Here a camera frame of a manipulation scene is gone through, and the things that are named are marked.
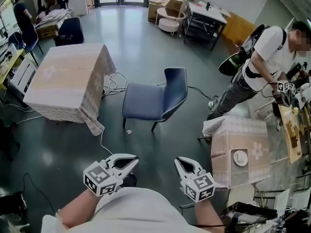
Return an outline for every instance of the gray floor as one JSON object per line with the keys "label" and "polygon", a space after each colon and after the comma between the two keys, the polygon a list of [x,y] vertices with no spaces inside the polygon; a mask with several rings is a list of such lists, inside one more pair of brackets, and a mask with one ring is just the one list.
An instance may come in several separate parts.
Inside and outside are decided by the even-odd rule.
{"label": "gray floor", "polygon": [[[218,71],[219,64],[229,55],[220,40],[213,52],[201,44],[186,41],[162,32],[147,22],[147,9],[112,7],[93,10],[81,18],[85,43],[105,43],[117,70],[129,82],[159,83],[165,80],[166,67],[185,67],[188,84],[213,97],[221,95],[230,77]],[[53,41],[41,41],[46,53]],[[42,56],[35,51],[37,58]],[[124,80],[116,79],[119,86]],[[160,192],[173,206],[190,201],[179,190],[179,178],[173,160],[185,156],[199,161],[211,171],[210,145],[198,142],[203,121],[209,113],[208,99],[190,89],[189,96],[177,112],[160,123],[152,134],[152,123],[128,120],[127,135],[122,129],[121,107],[124,93],[105,97],[98,120],[105,126],[103,145],[114,153],[131,153],[140,157],[135,170],[138,186]],[[0,108],[6,123],[35,117],[36,112],[24,113],[15,108]],[[22,176],[29,172],[34,183],[49,197],[55,209],[60,209],[84,189],[83,170],[95,160],[108,157],[100,146],[100,136],[94,137],[86,125],[56,122],[39,118],[21,123],[15,133],[21,143],[19,152],[9,163],[0,157],[0,193],[22,189]],[[212,203],[219,212],[225,203],[226,192],[219,192]],[[28,204],[29,231],[38,232],[42,217],[52,214],[47,201],[26,180],[25,200]],[[194,223],[191,209],[185,217]]]}

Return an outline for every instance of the blue chair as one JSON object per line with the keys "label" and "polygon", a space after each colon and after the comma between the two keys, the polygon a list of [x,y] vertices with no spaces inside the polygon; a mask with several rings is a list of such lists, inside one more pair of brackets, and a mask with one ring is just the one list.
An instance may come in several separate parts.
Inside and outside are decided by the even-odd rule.
{"label": "blue chair", "polygon": [[24,48],[24,42],[20,32],[14,32],[12,35],[10,35],[8,38],[8,46],[11,44],[14,44],[17,50]]}
{"label": "blue chair", "polygon": [[38,43],[39,37],[37,35],[37,32],[35,31],[34,25],[29,25],[24,31],[22,35],[22,40],[26,44],[25,46],[25,52],[30,53],[30,55],[33,57],[35,63],[38,65],[37,60],[35,59],[35,56],[33,54],[33,49],[36,45],[40,48],[41,53],[43,54],[43,51]]}
{"label": "blue chair", "polygon": [[169,119],[186,100],[188,85],[186,69],[170,67],[164,70],[166,86],[130,83],[123,101],[123,127],[127,118],[154,122],[151,131],[158,122]]}
{"label": "blue chair", "polygon": [[58,30],[58,36],[54,38],[56,46],[73,45],[84,43],[82,25],[78,17],[64,20]]}

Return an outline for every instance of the person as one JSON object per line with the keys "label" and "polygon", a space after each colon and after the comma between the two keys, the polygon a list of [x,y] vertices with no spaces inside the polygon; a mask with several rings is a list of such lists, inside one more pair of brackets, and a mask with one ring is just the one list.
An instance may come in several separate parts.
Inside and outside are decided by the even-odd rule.
{"label": "person", "polygon": [[[57,213],[57,232],[163,232],[163,233],[224,233],[224,227],[209,200],[195,204],[197,223],[202,228],[189,225],[183,216],[156,191],[125,187],[111,195],[95,196],[89,189]],[[57,219],[44,216],[41,233],[55,232]]]}
{"label": "person", "polygon": [[[284,34],[286,40],[282,46]],[[211,112],[207,120],[221,117],[238,103],[254,97],[267,84],[272,87],[273,94],[277,92],[276,82],[288,80],[286,74],[295,63],[297,52],[305,55],[310,48],[311,30],[302,21],[294,22],[287,33],[277,26],[264,30],[251,58],[246,60],[220,99],[208,103]]]}
{"label": "person", "polygon": [[20,30],[23,32],[27,27],[31,25],[31,19],[33,18],[28,12],[23,0],[14,0],[14,15]]}

